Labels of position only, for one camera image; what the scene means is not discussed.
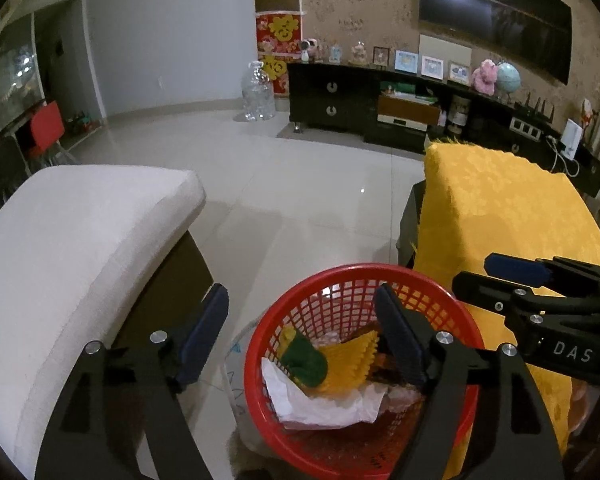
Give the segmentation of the clear plastic bag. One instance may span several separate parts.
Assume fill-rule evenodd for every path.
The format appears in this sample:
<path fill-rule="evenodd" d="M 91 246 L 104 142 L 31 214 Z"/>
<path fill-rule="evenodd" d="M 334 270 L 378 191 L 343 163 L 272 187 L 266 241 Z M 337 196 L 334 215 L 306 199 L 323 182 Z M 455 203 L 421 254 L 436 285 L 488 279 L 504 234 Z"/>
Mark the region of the clear plastic bag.
<path fill-rule="evenodd" d="M 413 385 L 389 386 L 380 404 L 380 414 L 401 414 L 424 400 L 424 396 Z"/>

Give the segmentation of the red plastic mesh basket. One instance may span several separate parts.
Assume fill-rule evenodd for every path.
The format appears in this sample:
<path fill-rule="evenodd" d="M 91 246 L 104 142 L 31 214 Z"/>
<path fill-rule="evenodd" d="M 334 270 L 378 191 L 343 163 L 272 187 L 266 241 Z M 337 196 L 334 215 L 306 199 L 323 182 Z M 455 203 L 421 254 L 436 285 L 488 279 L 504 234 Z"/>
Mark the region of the red plastic mesh basket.
<path fill-rule="evenodd" d="M 380 263 L 338 266 L 280 296 L 258 322 L 244 387 L 260 436 L 317 479 L 385 479 L 414 439 L 426 396 L 401 376 L 376 318 L 388 285 L 430 337 L 483 341 L 468 310 L 422 274 Z"/>

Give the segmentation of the yellow floral tablecloth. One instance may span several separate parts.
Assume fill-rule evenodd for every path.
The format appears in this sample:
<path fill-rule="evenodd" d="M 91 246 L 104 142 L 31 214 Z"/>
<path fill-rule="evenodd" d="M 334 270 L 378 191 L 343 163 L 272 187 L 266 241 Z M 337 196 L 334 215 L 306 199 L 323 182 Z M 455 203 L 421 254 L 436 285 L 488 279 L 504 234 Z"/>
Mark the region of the yellow floral tablecloth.
<path fill-rule="evenodd" d="M 414 269 L 444 288 L 451 290 L 462 271 L 486 274 L 484 259 L 492 252 L 600 266 L 600 228 L 564 174 L 551 174 L 512 153 L 439 142 L 426 151 L 424 171 Z M 466 307 L 487 349 L 516 344 L 501 315 Z M 592 410 L 593 388 L 570 372 L 528 367 L 565 454 L 568 438 Z M 581 469 L 573 471 L 577 478 L 600 479 L 600 440 L 596 444 Z"/>

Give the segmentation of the white router box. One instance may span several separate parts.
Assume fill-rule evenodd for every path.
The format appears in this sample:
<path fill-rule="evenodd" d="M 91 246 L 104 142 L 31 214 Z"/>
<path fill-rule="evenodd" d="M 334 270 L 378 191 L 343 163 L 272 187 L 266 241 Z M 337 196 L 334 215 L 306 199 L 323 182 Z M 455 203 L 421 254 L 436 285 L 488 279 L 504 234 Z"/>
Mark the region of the white router box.
<path fill-rule="evenodd" d="M 582 127 L 572 119 L 568 119 L 560 138 L 562 150 L 560 154 L 565 159 L 573 160 L 576 157 L 577 149 L 582 139 Z"/>

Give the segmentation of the red chair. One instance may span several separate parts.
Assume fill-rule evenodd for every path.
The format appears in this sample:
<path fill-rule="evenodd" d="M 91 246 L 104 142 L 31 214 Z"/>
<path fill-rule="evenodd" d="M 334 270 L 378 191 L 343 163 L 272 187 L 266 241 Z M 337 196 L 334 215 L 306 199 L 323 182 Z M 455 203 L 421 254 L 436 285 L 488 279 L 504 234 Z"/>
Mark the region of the red chair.
<path fill-rule="evenodd" d="M 56 146 L 61 153 L 69 153 L 61 146 L 60 139 L 65 133 L 60 109 L 56 101 L 40 107 L 30 121 L 31 136 L 34 142 L 30 149 L 30 159 L 37 159 L 45 155 L 50 148 Z"/>

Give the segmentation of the pink plush toy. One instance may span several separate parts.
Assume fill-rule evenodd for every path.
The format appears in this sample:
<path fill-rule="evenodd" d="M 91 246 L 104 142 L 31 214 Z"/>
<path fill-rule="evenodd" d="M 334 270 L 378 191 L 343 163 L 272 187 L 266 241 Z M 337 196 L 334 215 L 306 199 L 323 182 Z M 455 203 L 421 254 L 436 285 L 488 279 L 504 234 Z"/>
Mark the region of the pink plush toy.
<path fill-rule="evenodd" d="M 471 75 L 471 87 L 485 96 L 493 96 L 498 81 L 498 66 L 488 58 Z"/>

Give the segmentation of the red festive wall poster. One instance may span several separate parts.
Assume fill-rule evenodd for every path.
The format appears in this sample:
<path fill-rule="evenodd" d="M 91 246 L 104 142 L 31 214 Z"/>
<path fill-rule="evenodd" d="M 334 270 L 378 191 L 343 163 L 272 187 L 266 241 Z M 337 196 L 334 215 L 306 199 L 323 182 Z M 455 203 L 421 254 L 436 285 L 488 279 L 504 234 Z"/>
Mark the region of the red festive wall poster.
<path fill-rule="evenodd" d="M 289 92 L 288 65 L 300 61 L 302 17 L 297 11 L 256 14 L 258 60 L 270 77 L 276 96 Z"/>

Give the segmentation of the black wifi router antennas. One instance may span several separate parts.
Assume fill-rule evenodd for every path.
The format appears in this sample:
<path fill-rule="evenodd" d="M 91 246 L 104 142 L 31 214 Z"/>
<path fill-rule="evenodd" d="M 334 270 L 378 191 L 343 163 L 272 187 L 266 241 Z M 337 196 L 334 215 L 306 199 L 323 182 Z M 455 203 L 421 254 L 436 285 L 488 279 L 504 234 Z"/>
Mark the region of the black wifi router antennas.
<path fill-rule="evenodd" d="M 527 94 L 524 102 L 516 102 L 515 110 L 524 116 L 551 124 L 555 116 L 555 105 L 540 96 L 532 100 L 531 93 Z"/>

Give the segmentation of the light blue globe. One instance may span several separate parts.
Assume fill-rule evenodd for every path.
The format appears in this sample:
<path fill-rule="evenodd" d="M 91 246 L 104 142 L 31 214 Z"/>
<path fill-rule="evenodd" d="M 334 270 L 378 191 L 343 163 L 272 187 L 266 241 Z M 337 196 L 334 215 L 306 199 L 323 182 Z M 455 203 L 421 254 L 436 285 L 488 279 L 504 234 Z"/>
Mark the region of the light blue globe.
<path fill-rule="evenodd" d="M 505 93 L 516 92 L 521 86 L 520 73 L 513 64 L 501 62 L 496 66 L 496 88 Z"/>

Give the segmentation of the wall mounted black television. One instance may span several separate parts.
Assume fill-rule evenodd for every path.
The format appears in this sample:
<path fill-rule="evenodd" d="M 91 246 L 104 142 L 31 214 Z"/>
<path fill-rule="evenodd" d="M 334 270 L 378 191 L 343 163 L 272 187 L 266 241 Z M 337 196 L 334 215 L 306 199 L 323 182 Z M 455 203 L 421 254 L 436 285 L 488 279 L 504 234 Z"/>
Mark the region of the wall mounted black television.
<path fill-rule="evenodd" d="M 419 0 L 419 19 L 523 58 L 566 84 L 571 8 L 562 0 Z"/>

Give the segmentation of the white paper sheet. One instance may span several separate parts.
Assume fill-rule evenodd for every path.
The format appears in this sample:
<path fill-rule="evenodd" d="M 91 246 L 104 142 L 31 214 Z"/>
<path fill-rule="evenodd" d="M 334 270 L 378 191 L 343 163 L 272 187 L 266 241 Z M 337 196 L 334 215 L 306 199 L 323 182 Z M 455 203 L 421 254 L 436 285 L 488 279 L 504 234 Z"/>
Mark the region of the white paper sheet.
<path fill-rule="evenodd" d="M 261 359 L 261 373 L 274 412 L 285 429 L 342 429 L 359 422 L 374 422 L 388 387 L 366 384 L 344 396 L 309 396 L 271 360 Z"/>

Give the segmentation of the green yellow wrapper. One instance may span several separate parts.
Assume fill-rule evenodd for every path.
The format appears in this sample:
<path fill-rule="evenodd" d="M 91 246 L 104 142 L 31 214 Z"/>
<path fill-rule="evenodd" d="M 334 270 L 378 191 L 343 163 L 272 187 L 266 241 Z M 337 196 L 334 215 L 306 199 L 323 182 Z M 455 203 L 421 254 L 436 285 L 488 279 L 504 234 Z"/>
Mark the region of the green yellow wrapper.
<path fill-rule="evenodd" d="M 276 356 L 289 376 L 303 387 L 316 388 L 327 376 L 324 354 L 292 325 L 285 325 L 280 332 Z"/>

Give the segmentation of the white cushioned bench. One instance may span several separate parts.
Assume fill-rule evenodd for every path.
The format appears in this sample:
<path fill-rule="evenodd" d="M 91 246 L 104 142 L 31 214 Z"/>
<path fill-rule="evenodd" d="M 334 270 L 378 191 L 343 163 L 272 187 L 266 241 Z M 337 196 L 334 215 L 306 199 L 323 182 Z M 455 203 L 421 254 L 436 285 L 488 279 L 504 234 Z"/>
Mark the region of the white cushioned bench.
<path fill-rule="evenodd" d="M 26 478 L 84 346 L 111 344 L 204 208 L 192 170 L 61 165 L 0 210 L 0 447 Z"/>

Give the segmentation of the large clear water jug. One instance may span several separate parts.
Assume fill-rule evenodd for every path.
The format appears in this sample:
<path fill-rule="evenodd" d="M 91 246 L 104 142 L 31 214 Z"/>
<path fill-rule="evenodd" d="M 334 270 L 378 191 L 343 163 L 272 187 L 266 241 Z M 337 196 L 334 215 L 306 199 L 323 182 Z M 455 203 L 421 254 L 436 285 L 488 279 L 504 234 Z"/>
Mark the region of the large clear water jug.
<path fill-rule="evenodd" d="M 275 116 L 274 88 L 262 61 L 250 62 L 242 76 L 242 110 L 247 122 L 260 122 Z"/>

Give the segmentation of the black tv cabinet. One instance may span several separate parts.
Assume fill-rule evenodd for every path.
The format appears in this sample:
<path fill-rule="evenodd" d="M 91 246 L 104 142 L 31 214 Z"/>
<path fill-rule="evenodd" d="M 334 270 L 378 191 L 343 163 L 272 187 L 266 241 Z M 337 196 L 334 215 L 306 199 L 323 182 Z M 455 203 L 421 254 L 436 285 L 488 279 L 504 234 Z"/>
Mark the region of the black tv cabinet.
<path fill-rule="evenodd" d="M 563 172 L 589 196 L 600 190 L 600 160 L 584 145 L 562 154 L 552 120 L 459 84 L 371 67 L 326 63 L 287 66 L 289 120 L 355 133 L 368 143 L 422 154 L 427 139 L 511 152 Z"/>

